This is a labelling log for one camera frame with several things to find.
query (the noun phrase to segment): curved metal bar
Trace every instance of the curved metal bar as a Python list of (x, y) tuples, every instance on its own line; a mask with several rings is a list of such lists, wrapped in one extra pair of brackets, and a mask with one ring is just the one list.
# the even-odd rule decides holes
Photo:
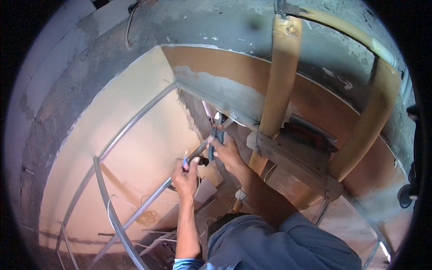
[(377, 250), (378, 250), (378, 247), (379, 247), (379, 243), (380, 243), (380, 242), (381, 242), (381, 241), (378, 240), (378, 241), (375, 243), (375, 246), (374, 246), (374, 248), (372, 249), (372, 251), (371, 251), (371, 253), (370, 253), (368, 259), (366, 260), (365, 264), (362, 266), (362, 270), (366, 270), (366, 268), (368, 268), (368, 266), (369, 266), (369, 264), (371, 263), (371, 261), (372, 261), (374, 255), (375, 255), (375, 253), (376, 253)]
[[(126, 133), (131, 130), (131, 128), (138, 123), (138, 121), (148, 112), (150, 109), (152, 109), (159, 101), (161, 101), (164, 97), (166, 97), (172, 90), (176, 88), (175, 82), (167, 86), (162, 92), (160, 92), (156, 97), (154, 97), (149, 103), (147, 103), (115, 136), (114, 138), (107, 144), (107, 146), (102, 150), (100, 156), (100, 161), (103, 161), (106, 156), (111, 152), (111, 150), (114, 149), (114, 147), (117, 145), (117, 143), (126, 135)], [(63, 224), (64, 226), (67, 225), (67, 222), (69, 221), (70, 215), (72, 215), (73, 209), (75, 208), (76, 204), (78, 203), (79, 198), (81, 197), (81, 194), (83, 193), (84, 189), (86, 188), (87, 184), (89, 183), (90, 179), (95, 173), (95, 167), (92, 165), (86, 175), (83, 178), (83, 181), (80, 183), (78, 189), (76, 190), (69, 207), (66, 210), (66, 213), (63, 218)], [(56, 250), (60, 247), (61, 238), (60, 235), (57, 237), (57, 244), (56, 244)]]
[(63, 270), (66, 270), (66, 269), (64, 268), (63, 260), (62, 260), (61, 257), (60, 257), (60, 252), (59, 252), (58, 250), (57, 250), (57, 257), (58, 257), (58, 260), (60, 261), (61, 268), (62, 268)]
[(110, 198), (109, 198), (107, 187), (105, 185), (104, 177), (102, 175), (100, 161), (97, 156), (93, 157), (93, 163), (95, 166), (96, 179), (98, 180), (98, 185), (101, 191), (102, 200), (104, 201), (105, 207), (108, 208), (108, 215), (109, 215), (108, 217), (112, 222), (111, 224), (115, 232), (117, 233), (116, 235), (120, 239), (121, 243), (124, 246), (124, 249), (126, 249), (127, 254), (131, 258), (135, 266), (138, 268), (138, 270), (150, 270), (148, 266), (144, 263), (143, 259), (140, 257), (136, 249), (133, 247), (129, 237), (126, 235), (126, 232), (124, 231), (123, 226), (121, 225), (120, 220), (117, 217), (114, 207), (112, 206), (112, 204), (109, 204)]

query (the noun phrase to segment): hand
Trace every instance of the hand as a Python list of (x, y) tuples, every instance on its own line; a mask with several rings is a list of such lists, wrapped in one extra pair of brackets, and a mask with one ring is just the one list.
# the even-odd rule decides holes
[(171, 173), (172, 185), (178, 192), (180, 203), (185, 200), (194, 200), (195, 192), (197, 191), (197, 168), (200, 158), (196, 157), (191, 161), (191, 164), (184, 166), (186, 172), (183, 171), (183, 160), (175, 161), (174, 171)]
[(215, 147), (214, 155), (219, 157), (229, 172), (232, 173), (237, 166), (245, 165), (238, 152), (237, 144), (226, 132), (224, 132), (223, 144), (212, 136), (207, 141), (207, 149), (209, 148), (209, 144)]

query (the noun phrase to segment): bamboo pole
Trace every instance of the bamboo pole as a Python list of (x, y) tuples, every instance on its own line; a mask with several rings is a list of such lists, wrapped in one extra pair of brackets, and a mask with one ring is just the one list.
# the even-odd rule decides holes
[[(302, 20), (293, 16), (282, 19), (275, 14), (273, 21), (273, 52), (270, 77), (260, 123), (260, 132), (274, 138), (283, 124), (299, 61)], [(261, 175), (267, 159), (254, 151), (249, 167)], [(240, 212), (242, 203), (236, 200), (233, 212)]]
[[(387, 61), (378, 58), (366, 108), (349, 138), (328, 164), (328, 173), (339, 182), (362, 160), (378, 138), (396, 101), (399, 81), (397, 71)], [(299, 210), (307, 209), (320, 198), (310, 191), (297, 207)]]

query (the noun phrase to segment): sleeve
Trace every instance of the sleeve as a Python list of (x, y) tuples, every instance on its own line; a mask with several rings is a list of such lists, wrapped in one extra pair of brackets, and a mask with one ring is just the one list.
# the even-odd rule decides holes
[(347, 243), (321, 230), (301, 213), (287, 218), (279, 231), (286, 232), (295, 243), (308, 249), (331, 269), (361, 269), (361, 259)]
[(204, 265), (201, 259), (174, 259), (172, 270), (198, 270)]

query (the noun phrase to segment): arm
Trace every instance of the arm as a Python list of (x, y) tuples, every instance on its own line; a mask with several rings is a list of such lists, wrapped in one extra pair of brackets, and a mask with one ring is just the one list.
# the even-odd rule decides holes
[(297, 212), (297, 209), (282, 194), (264, 183), (260, 176), (241, 159), (234, 139), (226, 132), (223, 144), (212, 137), (209, 138), (209, 143), (215, 147), (215, 156), (220, 158), (225, 168), (242, 185), (247, 194), (248, 204), (264, 221), (279, 228), (284, 220)]
[(177, 160), (171, 175), (172, 183), (178, 192), (180, 203), (177, 226), (177, 247), (175, 258), (198, 258), (201, 254), (200, 236), (195, 225), (194, 195), (197, 190), (197, 166), (200, 158), (194, 158), (185, 165), (188, 172), (183, 172), (182, 160)]

